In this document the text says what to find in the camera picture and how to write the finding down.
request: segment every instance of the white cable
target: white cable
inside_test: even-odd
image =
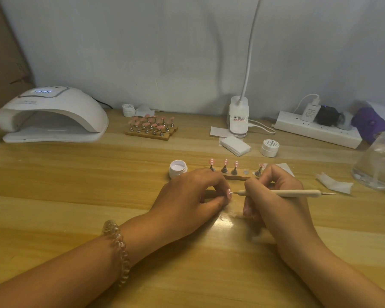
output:
[[[255,14],[254,14],[254,20],[252,21],[252,26],[251,26],[250,42],[248,43],[247,70],[245,72],[244,86],[241,92],[240,101],[243,101],[243,98],[247,89],[248,76],[250,74],[251,55],[252,55],[252,35],[254,33],[255,22],[257,21],[258,10],[260,5],[261,5],[261,0],[258,0],[257,8],[255,9]]]
[[[295,110],[294,110],[292,113],[296,112],[297,109],[299,108],[299,105],[302,103],[302,101],[303,101],[305,98],[307,98],[308,96],[311,96],[311,95],[315,95],[316,97],[319,98],[319,95],[318,95],[318,94],[308,94],[308,95],[304,96],[304,97],[300,100],[300,102],[298,103],[298,106],[295,108]]]
[[[255,121],[255,120],[250,120],[250,119],[248,119],[248,121],[252,122],[252,123],[248,123],[248,127],[259,127],[259,128],[263,129],[264,131],[266,131],[266,132],[268,132],[270,134],[275,134],[275,130],[274,129],[266,126],[265,124],[262,124],[261,122],[258,122],[258,121]]]

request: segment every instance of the forearm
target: forearm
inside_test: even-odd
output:
[[[149,214],[120,226],[131,266],[164,243]],[[118,279],[121,263],[111,238],[95,238],[0,284],[0,307],[84,307]]]
[[[294,269],[327,308],[385,307],[385,291],[325,246],[299,257]]]

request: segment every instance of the purple object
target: purple object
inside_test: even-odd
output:
[[[352,126],[358,129],[359,135],[372,144],[380,132],[385,132],[385,120],[372,107],[360,108],[352,118]]]

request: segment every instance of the bracelet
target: bracelet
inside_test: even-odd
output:
[[[128,253],[125,250],[126,244],[123,240],[123,236],[121,235],[120,228],[118,228],[116,222],[114,222],[113,220],[109,220],[104,223],[102,234],[109,236],[113,239],[120,255],[121,273],[117,280],[117,285],[120,287],[126,283],[128,279],[128,274],[130,272],[130,261],[128,259]]]

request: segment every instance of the brown box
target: brown box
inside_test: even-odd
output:
[[[0,108],[18,94],[33,88],[30,72],[0,10]]]

